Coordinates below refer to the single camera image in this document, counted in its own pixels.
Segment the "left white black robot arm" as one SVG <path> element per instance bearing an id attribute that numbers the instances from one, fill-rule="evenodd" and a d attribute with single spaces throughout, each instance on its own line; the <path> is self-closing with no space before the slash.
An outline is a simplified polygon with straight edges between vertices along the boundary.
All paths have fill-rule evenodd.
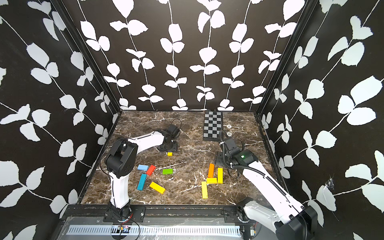
<path id="1" fill-rule="evenodd" d="M 130 202 L 128 194 L 129 174 L 133 170 L 139 153 L 153 147 L 170 152 L 177 147 L 179 130 L 157 130 L 134 138 L 119 139 L 113 143 L 105 160 L 111 178 L 111 204 L 123 209 Z"/>

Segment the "yellow-orange long block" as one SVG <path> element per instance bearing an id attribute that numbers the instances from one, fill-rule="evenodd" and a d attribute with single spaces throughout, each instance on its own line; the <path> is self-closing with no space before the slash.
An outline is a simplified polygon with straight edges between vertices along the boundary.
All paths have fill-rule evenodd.
<path id="1" fill-rule="evenodd" d="M 150 188 L 152 188 L 153 190 L 159 192 L 160 194 L 163 194 L 165 192 L 165 190 L 166 190 L 164 187 L 158 185 L 155 182 L 151 182 Z"/>

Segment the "orange block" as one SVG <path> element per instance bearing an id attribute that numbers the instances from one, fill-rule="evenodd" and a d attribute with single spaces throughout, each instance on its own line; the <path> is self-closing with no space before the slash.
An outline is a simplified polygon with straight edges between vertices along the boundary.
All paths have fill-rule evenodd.
<path id="1" fill-rule="evenodd" d="M 208 178 L 213 178 L 214 177 L 214 170 L 215 170 L 215 165 L 214 164 L 210 164 L 209 165 Z"/>

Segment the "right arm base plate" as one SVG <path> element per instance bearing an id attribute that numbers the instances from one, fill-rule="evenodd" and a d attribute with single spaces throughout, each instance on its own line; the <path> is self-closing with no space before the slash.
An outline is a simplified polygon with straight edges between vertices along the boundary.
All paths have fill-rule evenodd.
<path id="1" fill-rule="evenodd" d="M 221 214 L 226 223 L 239 225 L 253 225 L 256 223 L 256 221 L 249 219 L 240 207 L 224 207 Z"/>

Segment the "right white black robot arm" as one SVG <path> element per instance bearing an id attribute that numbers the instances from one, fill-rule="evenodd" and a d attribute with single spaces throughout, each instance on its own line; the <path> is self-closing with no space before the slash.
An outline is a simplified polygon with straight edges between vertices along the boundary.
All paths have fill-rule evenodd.
<path id="1" fill-rule="evenodd" d="M 258 223 L 275 233 L 279 240 L 315 238 L 317 212 L 312 207 L 305 208 L 285 191 L 251 151 L 244 150 L 235 155 L 217 152 L 215 164 L 241 170 L 271 205 L 267 208 L 251 198 L 244 199 L 234 214 L 237 222 L 246 225 Z"/>

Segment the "light blue short block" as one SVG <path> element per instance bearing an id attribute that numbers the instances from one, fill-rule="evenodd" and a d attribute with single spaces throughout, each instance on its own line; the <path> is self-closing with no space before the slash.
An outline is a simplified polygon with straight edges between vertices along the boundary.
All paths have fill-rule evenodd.
<path id="1" fill-rule="evenodd" d="M 149 169 L 148 165 L 138 165 L 138 171 L 147 171 Z"/>

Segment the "green short block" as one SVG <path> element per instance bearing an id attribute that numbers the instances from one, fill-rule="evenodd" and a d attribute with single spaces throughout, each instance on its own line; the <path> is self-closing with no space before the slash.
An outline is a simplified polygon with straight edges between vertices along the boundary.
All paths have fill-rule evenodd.
<path id="1" fill-rule="evenodd" d="M 163 169 L 162 174 L 163 175 L 172 175 L 173 169 Z"/>

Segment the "black white checkerboard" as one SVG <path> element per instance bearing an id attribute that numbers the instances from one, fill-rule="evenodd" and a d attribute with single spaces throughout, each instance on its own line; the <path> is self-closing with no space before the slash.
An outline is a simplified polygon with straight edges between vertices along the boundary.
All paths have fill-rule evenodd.
<path id="1" fill-rule="evenodd" d="M 220 141 L 220 131 L 223 129 L 223 113 L 215 111 L 205 111 L 203 125 L 204 141 Z"/>

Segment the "yellow short block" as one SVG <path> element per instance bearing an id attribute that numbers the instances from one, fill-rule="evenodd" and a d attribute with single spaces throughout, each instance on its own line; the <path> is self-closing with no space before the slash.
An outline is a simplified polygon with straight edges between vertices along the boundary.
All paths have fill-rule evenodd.
<path id="1" fill-rule="evenodd" d="M 218 179 L 217 178 L 207 178 L 207 184 L 217 184 Z"/>

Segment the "yellow upright block right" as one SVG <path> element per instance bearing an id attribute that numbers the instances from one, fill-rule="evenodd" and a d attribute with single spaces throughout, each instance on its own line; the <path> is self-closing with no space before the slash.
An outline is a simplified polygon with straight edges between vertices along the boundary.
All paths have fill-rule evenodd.
<path id="1" fill-rule="evenodd" d="M 218 168 L 217 183 L 223 184 L 223 180 L 224 180 L 223 168 Z"/>

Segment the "teal long block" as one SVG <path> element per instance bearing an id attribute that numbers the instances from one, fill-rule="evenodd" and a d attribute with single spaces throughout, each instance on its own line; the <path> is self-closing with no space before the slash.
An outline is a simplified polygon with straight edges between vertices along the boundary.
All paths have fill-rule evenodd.
<path id="1" fill-rule="evenodd" d="M 144 189 L 146 179 L 147 179 L 147 174 L 141 174 L 141 177 L 137 186 L 138 191 L 142 191 Z"/>

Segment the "red short block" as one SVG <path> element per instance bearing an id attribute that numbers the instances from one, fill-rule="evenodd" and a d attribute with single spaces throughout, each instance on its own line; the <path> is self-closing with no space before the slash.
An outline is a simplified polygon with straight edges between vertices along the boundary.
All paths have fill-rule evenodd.
<path id="1" fill-rule="evenodd" d="M 153 172 L 155 171 L 155 169 L 156 169 L 156 166 L 151 165 L 151 166 L 148 168 L 148 170 L 146 171 L 146 175 L 151 176 L 151 175 L 153 174 Z"/>

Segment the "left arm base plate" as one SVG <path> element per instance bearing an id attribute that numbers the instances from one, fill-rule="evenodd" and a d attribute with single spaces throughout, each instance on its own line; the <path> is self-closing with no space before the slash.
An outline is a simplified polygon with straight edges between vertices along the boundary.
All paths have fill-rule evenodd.
<path id="1" fill-rule="evenodd" d="M 134 222 L 142 223 L 145 213 L 146 208 L 138 205 L 125 206 L 122 209 L 108 205 L 103 222 L 120 224 L 131 218 Z"/>

